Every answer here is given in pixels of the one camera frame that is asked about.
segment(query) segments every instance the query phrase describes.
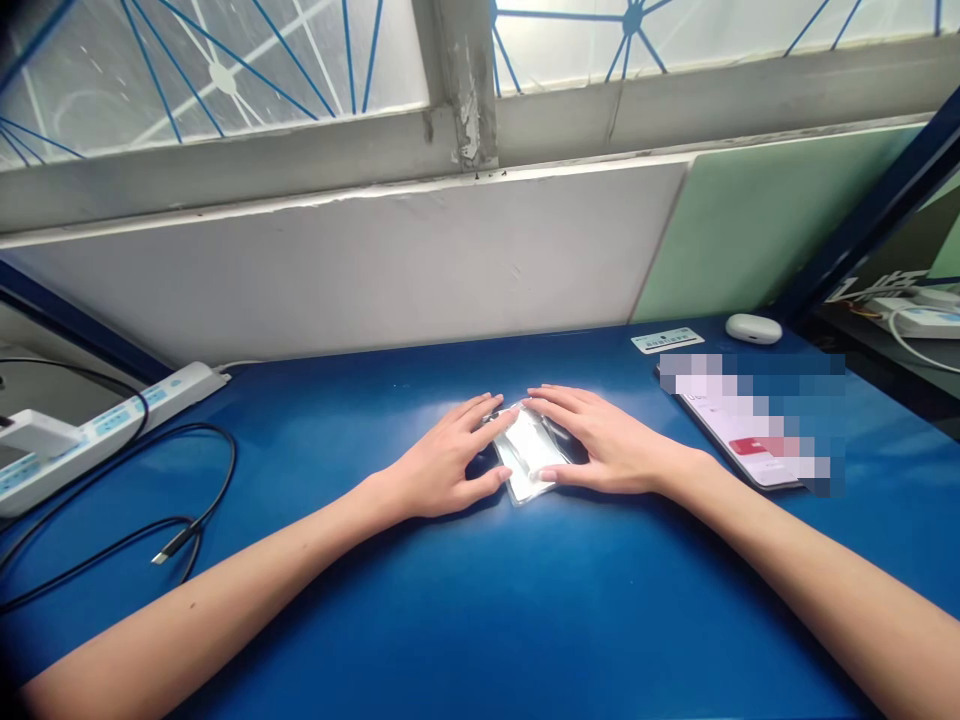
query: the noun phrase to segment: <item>frosted glass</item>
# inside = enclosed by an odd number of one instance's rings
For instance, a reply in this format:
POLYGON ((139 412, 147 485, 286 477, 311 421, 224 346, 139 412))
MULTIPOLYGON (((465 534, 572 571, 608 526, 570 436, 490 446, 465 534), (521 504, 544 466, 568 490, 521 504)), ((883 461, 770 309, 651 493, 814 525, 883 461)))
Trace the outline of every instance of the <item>frosted glass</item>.
MULTIPOLYGON (((231 137, 428 104, 410 0, 380 4, 377 0, 166 2, 81 0, 73 5, 0 96, 0 116, 10 121, 0 122, 4 131, 0 133, 0 167, 23 167, 20 154, 30 164, 38 164, 30 151, 46 162, 73 158, 27 130, 90 157, 219 139, 221 131, 231 137), (350 29, 349 62, 344 7, 350 29)), ((62 0, 31 3, 28 14, 10 33, 12 42, 3 43, 6 54, 0 57, 0 75, 6 74, 14 57, 61 4, 62 0)))
POLYGON ((935 0, 491 1, 501 97, 960 27, 935 0))

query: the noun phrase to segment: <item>clear plastic packaging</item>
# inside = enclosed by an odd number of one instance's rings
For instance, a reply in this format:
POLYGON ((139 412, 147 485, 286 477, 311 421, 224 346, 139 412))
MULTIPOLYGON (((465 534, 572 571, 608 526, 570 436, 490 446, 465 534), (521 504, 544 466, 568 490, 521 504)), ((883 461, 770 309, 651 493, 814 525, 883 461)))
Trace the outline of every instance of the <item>clear plastic packaging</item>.
POLYGON ((557 447, 539 413, 520 405, 516 422, 493 441, 500 461, 513 471, 507 481, 510 500, 523 505, 550 490, 556 483, 540 479, 540 470, 569 461, 557 447))

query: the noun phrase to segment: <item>white cable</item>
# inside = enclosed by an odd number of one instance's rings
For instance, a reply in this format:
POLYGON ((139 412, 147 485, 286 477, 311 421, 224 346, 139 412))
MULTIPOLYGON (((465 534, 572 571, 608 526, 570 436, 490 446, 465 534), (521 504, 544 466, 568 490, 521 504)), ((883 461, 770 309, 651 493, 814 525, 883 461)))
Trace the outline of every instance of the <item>white cable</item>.
POLYGON ((217 365, 217 366, 213 369, 213 371, 214 371, 214 372, 223 372, 224 370, 226 370, 226 369, 228 369, 228 368, 236 367, 237 365, 259 365, 259 364, 262 363, 262 362, 266 362, 266 361, 265 361, 265 360, 235 360, 235 361, 232 362, 232 363, 225 363, 225 364, 223 364, 223 365, 217 365))
POLYGON ((827 300, 828 303, 839 302, 841 300, 853 300, 854 298, 862 297, 863 295, 881 295, 888 292, 897 292, 897 293, 907 293, 908 295, 916 293, 920 288, 915 285, 908 285, 906 287, 888 287, 888 288, 870 288, 869 290, 860 290, 859 292, 850 293, 848 295, 841 295, 840 297, 831 298, 827 300))
POLYGON ((904 350, 911 353, 912 355, 916 355, 918 358, 920 358, 924 362, 930 363, 934 367, 938 367, 941 370, 948 370, 949 372, 960 373, 960 368, 953 367, 952 365, 944 365, 942 362, 937 362, 936 360, 932 360, 928 358, 926 355, 923 355, 922 353, 917 352, 912 347, 907 345, 906 341, 902 337, 900 337, 900 331, 897 330, 897 325, 894 322, 894 320, 896 319, 897 315, 899 315, 900 313, 906 312, 907 310, 914 310, 914 309, 934 310, 935 312, 946 313, 947 315, 960 315, 960 312, 957 312, 956 310, 944 310, 943 308, 933 307, 932 305, 911 305, 910 307, 897 308, 896 310, 891 311, 891 313, 887 316, 887 329, 890 331, 890 334, 893 335, 893 339, 896 340, 898 343, 900 343, 900 346, 903 347, 904 350))

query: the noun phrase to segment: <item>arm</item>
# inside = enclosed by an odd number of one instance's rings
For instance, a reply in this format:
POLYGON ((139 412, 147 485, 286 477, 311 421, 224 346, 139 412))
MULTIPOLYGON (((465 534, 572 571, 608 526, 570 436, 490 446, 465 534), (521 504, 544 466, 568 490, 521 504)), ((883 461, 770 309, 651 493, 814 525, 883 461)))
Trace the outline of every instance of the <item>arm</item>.
POLYGON ((731 545, 890 718, 960 717, 960 622, 782 510, 711 456, 659 435, 585 390, 544 386, 527 404, 590 452, 544 479, 658 492, 731 545))
POLYGON ((436 517, 496 492, 470 459, 516 419, 502 398, 451 410, 402 458, 330 505, 264 538, 105 630, 23 688, 39 718, 160 718, 209 680, 334 560, 409 517, 436 517))

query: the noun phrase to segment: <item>label sticker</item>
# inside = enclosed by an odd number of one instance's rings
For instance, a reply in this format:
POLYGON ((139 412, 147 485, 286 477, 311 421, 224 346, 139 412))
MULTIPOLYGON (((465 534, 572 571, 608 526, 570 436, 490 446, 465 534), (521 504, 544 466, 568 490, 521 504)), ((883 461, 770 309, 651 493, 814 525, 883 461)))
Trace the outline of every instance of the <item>label sticker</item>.
POLYGON ((664 350, 673 350, 685 345, 696 345, 704 342, 704 339, 697 335, 690 328, 676 328, 674 330, 665 330, 651 335, 641 335, 640 337, 630 338, 630 341, 637 346, 637 349, 644 355, 663 352, 664 350))

